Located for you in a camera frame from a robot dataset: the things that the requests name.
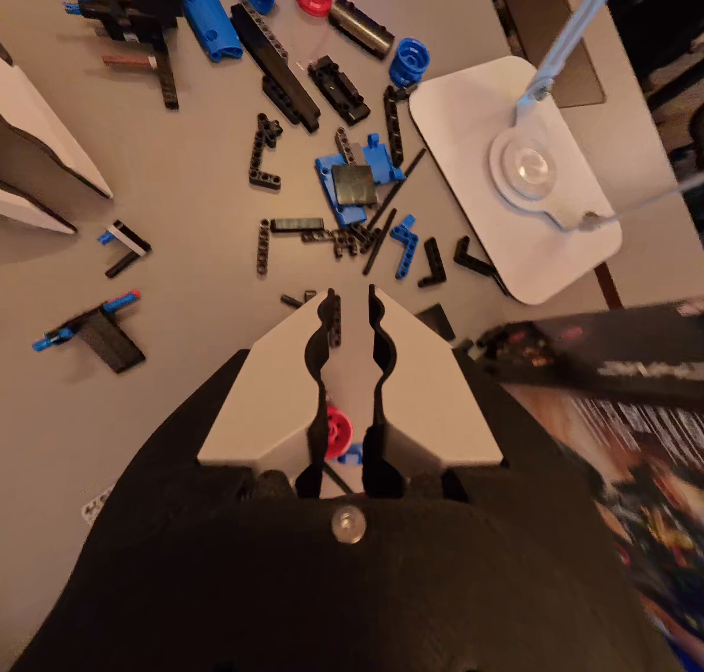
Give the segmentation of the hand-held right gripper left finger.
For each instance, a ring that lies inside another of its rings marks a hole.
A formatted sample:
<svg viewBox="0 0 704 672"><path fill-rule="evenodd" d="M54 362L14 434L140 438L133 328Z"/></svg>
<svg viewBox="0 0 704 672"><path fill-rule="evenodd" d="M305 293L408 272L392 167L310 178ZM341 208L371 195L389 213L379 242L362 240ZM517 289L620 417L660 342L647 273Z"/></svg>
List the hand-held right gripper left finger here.
<svg viewBox="0 0 704 672"><path fill-rule="evenodd" d="M336 306L333 289L319 293L254 343L199 464L282 472L299 497L320 497L329 433L322 368Z"/></svg>

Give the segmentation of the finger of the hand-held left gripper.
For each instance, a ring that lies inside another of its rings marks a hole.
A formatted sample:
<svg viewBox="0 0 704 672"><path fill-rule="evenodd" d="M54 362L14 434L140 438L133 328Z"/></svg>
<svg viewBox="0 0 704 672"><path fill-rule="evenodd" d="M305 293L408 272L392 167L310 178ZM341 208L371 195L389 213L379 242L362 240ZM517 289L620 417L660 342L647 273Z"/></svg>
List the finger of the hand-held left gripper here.
<svg viewBox="0 0 704 672"><path fill-rule="evenodd" d="M30 227L75 235L77 228L28 193L1 185L1 215Z"/></svg>
<svg viewBox="0 0 704 672"><path fill-rule="evenodd" d="M113 192L58 115L13 61L1 60L1 122L106 199Z"/></svg>

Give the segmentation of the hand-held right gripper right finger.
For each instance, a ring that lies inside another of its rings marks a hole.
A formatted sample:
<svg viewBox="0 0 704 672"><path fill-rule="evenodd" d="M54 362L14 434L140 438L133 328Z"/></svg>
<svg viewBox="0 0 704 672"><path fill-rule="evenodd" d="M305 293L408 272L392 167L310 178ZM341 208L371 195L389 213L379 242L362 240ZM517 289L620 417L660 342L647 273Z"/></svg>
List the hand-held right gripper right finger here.
<svg viewBox="0 0 704 672"><path fill-rule="evenodd" d="M381 374L363 441L366 495L400 497L414 480L500 466L503 453L451 346L374 284L368 314Z"/></svg>

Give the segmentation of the black short axle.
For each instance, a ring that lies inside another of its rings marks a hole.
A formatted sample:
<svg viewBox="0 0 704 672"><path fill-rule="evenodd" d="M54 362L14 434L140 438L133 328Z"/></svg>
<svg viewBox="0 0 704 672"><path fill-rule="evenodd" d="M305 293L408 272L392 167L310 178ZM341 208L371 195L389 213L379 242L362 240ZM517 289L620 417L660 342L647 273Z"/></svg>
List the black short axle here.
<svg viewBox="0 0 704 672"><path fill-rule="evenodd" d="M114 279L121 273L123 273L127 268L132 266L134 263L139 261L142 258L140 254L137 254L134 251L129 250L128 253L119 259L118 262L114 263L111 267L109 267L105 271L105 276L108 279Z"/></svg>

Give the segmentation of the light grey short beam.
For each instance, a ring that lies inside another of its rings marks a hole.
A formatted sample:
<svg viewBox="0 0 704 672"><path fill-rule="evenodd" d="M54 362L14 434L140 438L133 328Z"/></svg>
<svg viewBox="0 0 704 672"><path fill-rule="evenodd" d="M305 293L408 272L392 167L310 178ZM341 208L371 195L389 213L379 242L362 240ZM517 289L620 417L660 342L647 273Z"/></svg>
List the light grey short beam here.
<svg viewBox="0 0 704 672"><path fill-rule="evenodd" d="M101 245L118 241L139 257L151 252L151 245L120 220L115 220L108 226L106 231L98 237L98 241Z"/></svg>

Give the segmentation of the small black blue brick assembly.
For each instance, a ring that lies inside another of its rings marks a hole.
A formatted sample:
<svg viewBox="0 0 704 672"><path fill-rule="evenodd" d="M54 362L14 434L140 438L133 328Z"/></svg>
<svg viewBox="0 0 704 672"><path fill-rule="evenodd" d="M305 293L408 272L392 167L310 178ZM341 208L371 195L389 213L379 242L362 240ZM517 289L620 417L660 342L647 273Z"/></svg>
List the small black blue brick assembly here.
<svg viewBox="0 0 704 672"><path fill-rule="evenodd" d="M32 344L32 349L42 352L79 338L115 374L135 368L145 362L146 356L121 329L116 315L140 298L138 290L131 290L101 303L45 333L42 339Z"/></svg>

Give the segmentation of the blue frame panel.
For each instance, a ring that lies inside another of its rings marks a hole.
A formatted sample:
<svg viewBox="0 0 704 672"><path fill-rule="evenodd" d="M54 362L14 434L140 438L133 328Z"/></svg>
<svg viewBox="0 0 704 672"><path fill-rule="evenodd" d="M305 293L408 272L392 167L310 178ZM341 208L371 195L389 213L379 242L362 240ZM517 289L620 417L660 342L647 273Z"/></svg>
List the blue frame panel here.
<svg viewBox="0 0 704 672"><path fill-rule="evenodd" d="M392 157L386 144L380 142L378 133L367 136L367 145L363 147L367 165L371 167L373 181L377 186L406 180L403 171L392 163Z"/></svg>
<svg viewBox="0 0 704 672"><path fill-rule="evenodd" d="M315 171L322 185L323 192L339 228L348 228L353 224L364 224L367 221L366 209L361 206L340 206L331 169L333 166L345 165L340 153L318 157L315 160Z"/></svg>

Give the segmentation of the grey desk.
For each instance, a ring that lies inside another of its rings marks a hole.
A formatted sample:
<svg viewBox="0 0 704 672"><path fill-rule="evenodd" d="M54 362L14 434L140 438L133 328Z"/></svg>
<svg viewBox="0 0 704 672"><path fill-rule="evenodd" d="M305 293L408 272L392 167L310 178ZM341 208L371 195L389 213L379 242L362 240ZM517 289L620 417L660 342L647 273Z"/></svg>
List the grey desk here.
<svg viewBox="0 0 704 672"><path fill-rule="evenodd" d="M507 298L491 280L455 269L456 240L472 230L431 157L396 196L399 214L435 236L450 279L419 290L393 278L398 246L385 242L369 277L361 260L335 262L323 245L272 242L258 279L254 248L261 217L330 220L313 169L335 149L339 121L306 74L322 111L310 135L286 127L267 170L280 193L251 188L245 159L253 121L266 111L260 71L248 55L211 63L189 26L170 46L180 110L167 111L154 78L101 63L107 40L64 12L64 0L1 0L1 43L107 180L107 201L32 147L2 143L4 170L79 228L51 234L1 221L1 670L8 670L54 606L89 533L82 507L116 483L162 422L241 348L287 315L282 293L334 288L341 294L343 344L324 370L330 393L355 422L371 421L373 333L367 285L378 284L416 312L440 302L460 340L504 321L606 307L594 273L540 306ZM98 237L120 220L151 252L114 279L105 271L129 249ZM32 344L66 320L138 290L118 311L121 329L146 356L115 374L79 338L36 352Z"/></svg>

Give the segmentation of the black square tile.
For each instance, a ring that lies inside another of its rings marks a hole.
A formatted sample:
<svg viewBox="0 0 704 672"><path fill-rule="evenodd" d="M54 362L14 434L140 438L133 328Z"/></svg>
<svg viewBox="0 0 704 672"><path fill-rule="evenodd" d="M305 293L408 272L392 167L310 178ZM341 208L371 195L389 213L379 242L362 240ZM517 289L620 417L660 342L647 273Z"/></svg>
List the black square tile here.
<svg viewBox="0 0 704 672"><path fill-rule="evenodd" d="M436 303L415 315L415 318L427 326L430 330L443 338L446 342L453 342L456 334L448 320L444 308L440 303Z"/></svg>
<svg viewBox="0 0 704 672"><path fill-rule="evenodd" d="M338 205L371 207L378 203L371 166L334 165L331 176Z"/></svg>

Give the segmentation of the black long axle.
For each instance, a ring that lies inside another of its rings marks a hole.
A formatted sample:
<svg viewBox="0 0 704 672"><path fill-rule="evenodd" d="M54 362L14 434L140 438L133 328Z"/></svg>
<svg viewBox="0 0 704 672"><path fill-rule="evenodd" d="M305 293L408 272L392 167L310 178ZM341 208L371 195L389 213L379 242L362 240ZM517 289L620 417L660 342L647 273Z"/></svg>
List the black long axle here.
<svg viewBox="0 0 704 672"><path fill-rule="evenodd" d="M349 484L327 462L323 463L322 471L345 495L355 493Z"/></svg>
<svg viewBox="0 0 704 672"><path fill-rule="evenodd" d="M407 182L410 175L413 173L415 168L418 166L419 162L425 156L426 151L427 151L427 149L425 147L421 148L421 150L415 156L413 161L409 164L409 167L407 168L407 170L404 174L404 178L393 184L392 188L390 189L390 191L386 194L385 198L383 199L383 202L380 205L380 207L375 211L373 217L369 220L367 227L366 227L367 231L371 232L374 229L374 226L377 223L377 221L379 220L379 218L383 215L383 213L389 207L391 201L394 199L394 197L400 191L400 188L403 186L403 184L405 184Z"/></svg>
<svg viewBox="0 0 704 672"><path fill-rule="evenodd" d="M381 229L379 234L376 236L373 248L370 252L370 256L369 256L369 258L365 264L365 267L363 269L364 276L368 276L370 274L370 272L373 268L373 265L375 263L375 260L380 253L382 244L383 244L384 240L386 239L387 235L389 234L390 229L392 228L392 223L394 222L396 213L397 213L396 208L391 210L391 212L389 213L389 216L386 219L386 222L385 222L383 228Z"/></svg>

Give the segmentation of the partly built toy truck chassis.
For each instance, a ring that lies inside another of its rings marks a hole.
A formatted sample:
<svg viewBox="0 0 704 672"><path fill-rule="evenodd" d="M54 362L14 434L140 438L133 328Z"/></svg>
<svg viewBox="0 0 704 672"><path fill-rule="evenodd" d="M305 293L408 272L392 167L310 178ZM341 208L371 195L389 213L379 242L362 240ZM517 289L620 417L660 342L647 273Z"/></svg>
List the partly built toy truck chassis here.
<svg viewBox="0 0 704 672"><path fill-rule="evenodd" d="M65 2L69 15L98 22L115 43L132 45L124 54L104 54L107 68L145 71L158 78L165 107L179 110L177 86L172 71L168 34L183 16L182 0L74 0Z"/></svg>

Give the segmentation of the blue angled beam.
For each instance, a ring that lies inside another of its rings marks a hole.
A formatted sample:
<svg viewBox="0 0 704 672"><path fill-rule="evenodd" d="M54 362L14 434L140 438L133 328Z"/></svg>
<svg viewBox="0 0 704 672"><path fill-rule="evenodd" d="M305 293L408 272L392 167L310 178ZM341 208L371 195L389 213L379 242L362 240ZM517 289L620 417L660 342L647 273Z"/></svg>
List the blue angled beam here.
<svg viewBox="0 0 704 672"><path fill-rule="evenodd" d="M418 235L413 232L415 222L416 218L408 214L390 231L389 236L391 239L398 241L403 246L403 254L395 273L396 280L404 280L408 276L413 257L415 256L418 246Z"/></svg>

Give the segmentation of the black angled beam flat plate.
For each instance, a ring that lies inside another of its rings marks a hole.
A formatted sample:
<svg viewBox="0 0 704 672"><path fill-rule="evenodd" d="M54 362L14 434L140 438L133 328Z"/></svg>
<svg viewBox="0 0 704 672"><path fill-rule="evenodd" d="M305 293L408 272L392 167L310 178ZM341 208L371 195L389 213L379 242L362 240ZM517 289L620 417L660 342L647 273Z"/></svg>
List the black angled beam flat plate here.
<svg viewBox="0 0 704 672"><path fill-rule="evenodd" d="M265 276L268 273L268 256L270 237L273 234L302 234L324 231L321 218L274 218L261 219L258 228L256 248L256 273Z"/></svg>

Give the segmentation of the black connector cluster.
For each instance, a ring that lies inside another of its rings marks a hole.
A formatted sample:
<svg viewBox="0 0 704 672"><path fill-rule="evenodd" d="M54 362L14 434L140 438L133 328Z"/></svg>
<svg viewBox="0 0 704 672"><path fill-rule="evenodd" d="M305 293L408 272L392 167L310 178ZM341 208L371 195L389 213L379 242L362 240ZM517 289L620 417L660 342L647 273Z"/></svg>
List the black connector cluster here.
<svg viewBox="0 0 704 672"><path fill-rule="evenodd" d="M304 231L301 233L301 242L304 244L330 242L333 245L335 258L340 259L345 253L351 257L368 254L380 234L381 228L368 230L362 224L354 223L348 228L332 231L327 229Z"/></svg>

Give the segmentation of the white small angle connector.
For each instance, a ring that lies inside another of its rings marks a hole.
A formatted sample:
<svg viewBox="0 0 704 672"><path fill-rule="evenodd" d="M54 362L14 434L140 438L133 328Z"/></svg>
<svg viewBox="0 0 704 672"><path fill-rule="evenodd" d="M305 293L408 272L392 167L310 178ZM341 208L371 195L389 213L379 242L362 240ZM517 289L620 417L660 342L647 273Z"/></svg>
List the white small angle connector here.
<svg viewBox="0 0 704 672"><path fill-rule="evenodd" d="M101 510L103 509L106 501L109 499L109 496L111 492L114 489L115 484L110 485L106 490L98 494L96 497L94 497L91 501L86 503L80 513L84 521L89 524L90 526L93 526L95 520L101 513Z"/></svg>

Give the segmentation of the black toy set box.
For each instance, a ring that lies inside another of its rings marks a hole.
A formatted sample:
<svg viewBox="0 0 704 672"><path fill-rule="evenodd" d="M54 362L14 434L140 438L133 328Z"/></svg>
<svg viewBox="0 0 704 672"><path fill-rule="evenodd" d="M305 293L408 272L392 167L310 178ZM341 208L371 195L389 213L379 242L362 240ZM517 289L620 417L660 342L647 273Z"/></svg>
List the black toy set box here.
<svg viewBox="0 0 704 672"><path fill-rule="evenodd" d="M703 670L703 297L495 326L477 363L585 474L647 617Z"/></svg>

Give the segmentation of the blue curved panel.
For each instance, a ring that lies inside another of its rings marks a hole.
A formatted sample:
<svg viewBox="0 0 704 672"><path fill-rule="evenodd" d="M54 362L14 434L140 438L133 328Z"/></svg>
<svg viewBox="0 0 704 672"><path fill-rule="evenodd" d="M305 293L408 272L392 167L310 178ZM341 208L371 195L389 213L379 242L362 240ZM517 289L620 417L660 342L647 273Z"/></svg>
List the blue curved panel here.
<svg viewBox="0 0 704 672"><path fill-rule="evenodd" d="M242 58L242 44L220 0L181 1L191 30L212 62Z"/></svg>

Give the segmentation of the black stacked thick beams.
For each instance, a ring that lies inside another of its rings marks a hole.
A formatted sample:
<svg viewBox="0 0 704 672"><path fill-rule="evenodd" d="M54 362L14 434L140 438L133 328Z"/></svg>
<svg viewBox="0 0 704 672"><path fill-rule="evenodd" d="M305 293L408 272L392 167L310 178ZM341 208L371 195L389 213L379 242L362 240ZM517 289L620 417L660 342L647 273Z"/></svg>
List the black stacked thick beams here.
<svg viewBox="0 0 704 672"><path fill-rule="evenodd" d="M277 48L274 37L265 32L263 18L244 0L231 7L231 23L260 70L276 83L297 109L305 129L309 133L318 131L320 109L287 65L282 56L283 47Z"/></svg>

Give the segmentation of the black long straight beam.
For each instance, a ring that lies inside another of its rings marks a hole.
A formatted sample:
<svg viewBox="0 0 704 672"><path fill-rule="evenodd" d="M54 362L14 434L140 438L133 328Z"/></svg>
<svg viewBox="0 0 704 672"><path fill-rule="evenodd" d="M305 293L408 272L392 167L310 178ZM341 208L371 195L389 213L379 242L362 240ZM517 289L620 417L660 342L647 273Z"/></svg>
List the black long straight beam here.
<svg viewBox="0 0 704 672"><path fill-rule="evenodd" d="M392 165L395 168L399 168L403 163L403 144L400 133L396 89L392 85L387 86L384 91L383 106L389 154Z"/></svg>

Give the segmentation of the black curved panel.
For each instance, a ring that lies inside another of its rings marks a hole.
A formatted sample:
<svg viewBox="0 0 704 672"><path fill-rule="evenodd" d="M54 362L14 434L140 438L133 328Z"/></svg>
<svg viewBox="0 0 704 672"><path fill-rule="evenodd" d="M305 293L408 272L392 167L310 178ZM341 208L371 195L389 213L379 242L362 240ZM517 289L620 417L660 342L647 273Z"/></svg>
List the black curved panel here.
<svg viewBox="0 0 704 672"><path fill-rule="evenodd" d="M334 1L328 22L378 60L384 60L392 49L395 36L350 0Z"/></svg>

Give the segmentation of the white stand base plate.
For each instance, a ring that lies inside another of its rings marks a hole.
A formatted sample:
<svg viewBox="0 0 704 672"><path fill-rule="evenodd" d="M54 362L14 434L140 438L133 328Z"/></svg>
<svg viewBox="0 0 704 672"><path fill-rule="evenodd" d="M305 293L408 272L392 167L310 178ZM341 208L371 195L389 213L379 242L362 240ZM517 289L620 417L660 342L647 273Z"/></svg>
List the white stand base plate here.
<svg viewBox="0 0 704 672"><path fill-rule="evenodd" d="M410 116L508 293L540 305L610 259L620 221L703 174L614 212L551 95L607 0L583 0L538 68L508 55L422 82Z"/></svg>

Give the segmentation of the black rectangular frame brick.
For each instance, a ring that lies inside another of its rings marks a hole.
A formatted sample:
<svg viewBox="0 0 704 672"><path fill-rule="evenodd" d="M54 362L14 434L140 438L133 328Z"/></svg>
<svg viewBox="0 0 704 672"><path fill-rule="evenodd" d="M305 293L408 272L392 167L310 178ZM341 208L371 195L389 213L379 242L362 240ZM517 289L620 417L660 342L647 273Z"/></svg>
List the black rectangular frame brick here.
<svg viewBox="0 0 704 672"><path fill-rule="evenodd" d="M307 67L308 76L339 117L349 126L364 121L371 114L357 87L328 55Z"/></svg>

